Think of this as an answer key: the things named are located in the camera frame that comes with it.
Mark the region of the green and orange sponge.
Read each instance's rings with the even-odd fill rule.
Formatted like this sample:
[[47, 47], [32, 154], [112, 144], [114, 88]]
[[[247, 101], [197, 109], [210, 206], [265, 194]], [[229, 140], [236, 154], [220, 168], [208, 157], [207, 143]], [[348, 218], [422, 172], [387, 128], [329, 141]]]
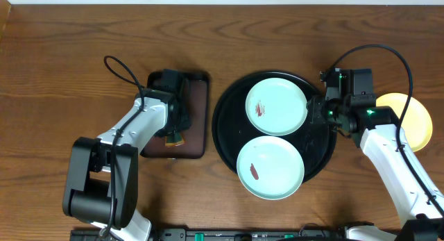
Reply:
[[166, 147], [177, 147], [185, 143], [184, 136], [181, 132], [171, 133], [165, 136]]

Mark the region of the mint green plate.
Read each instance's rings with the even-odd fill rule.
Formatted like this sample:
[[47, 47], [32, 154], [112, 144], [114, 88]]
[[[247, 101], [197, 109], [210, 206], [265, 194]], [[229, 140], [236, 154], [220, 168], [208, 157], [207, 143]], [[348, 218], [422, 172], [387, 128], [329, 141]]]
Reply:
[[297, 131], [307, 117], [303, 91], [284, 78], [267, 78], [256, 83], [245, 102], [250, 123], [262, 133], [283, 136]]
[[302, 185], [305, 166], [290, 142], [267, 135], [254, 138], [241, 148], [237, 175], [245, 189], [256, 197], [281, 200]]

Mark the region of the yellow plate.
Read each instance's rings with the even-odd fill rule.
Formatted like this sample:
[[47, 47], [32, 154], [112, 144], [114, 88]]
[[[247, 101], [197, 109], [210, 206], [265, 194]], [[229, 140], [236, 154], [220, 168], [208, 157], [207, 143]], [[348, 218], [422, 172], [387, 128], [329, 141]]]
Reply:
[[[406, 102], [406, 94], [389, 93], [377, 98], [376, 105], [389, 106], [400, 117]], [[421, 150], [431, 140], [433, 124], [430, 114], [426, 107], [414, 98], [409, 102], [402, 128], [413, 152]]]

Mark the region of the mint green plate front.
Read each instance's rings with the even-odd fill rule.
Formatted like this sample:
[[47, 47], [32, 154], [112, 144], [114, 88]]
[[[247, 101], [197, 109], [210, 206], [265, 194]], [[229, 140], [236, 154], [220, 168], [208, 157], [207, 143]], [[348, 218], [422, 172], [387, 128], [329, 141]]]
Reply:
[[245, 189], [256, 197], [281, 200], [302, 185], [305, 166], [290, 142], [267, 135], [254, 138], [241, 148], [237, 175]]

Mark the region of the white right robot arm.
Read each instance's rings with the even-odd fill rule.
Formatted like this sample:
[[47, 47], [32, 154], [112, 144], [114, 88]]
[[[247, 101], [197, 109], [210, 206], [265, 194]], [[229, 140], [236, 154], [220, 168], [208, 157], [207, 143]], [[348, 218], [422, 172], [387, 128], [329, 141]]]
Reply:
[[377, 106], [369, 92], [315, 95], [307, 102], [311, 124], [345, 131], [375, 166], [400, 218], [398, 234], [376, 226], [351, 226], [346, 240], [442, 240], [443, 194], [411, 150], [400, 120], [388, 106]]

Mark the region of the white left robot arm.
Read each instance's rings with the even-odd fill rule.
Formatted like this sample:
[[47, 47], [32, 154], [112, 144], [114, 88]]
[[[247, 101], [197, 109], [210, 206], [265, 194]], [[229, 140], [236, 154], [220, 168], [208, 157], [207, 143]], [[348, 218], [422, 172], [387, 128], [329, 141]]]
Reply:
[[99, 227], [101, 239], [149, 238], [151, 222], [136, 209], [138, 157], [153, 136], [178, 130], [185, 113], [184, 88], [141, 89], [110, 130], [74, 142], [62, 201], [65, 215]]

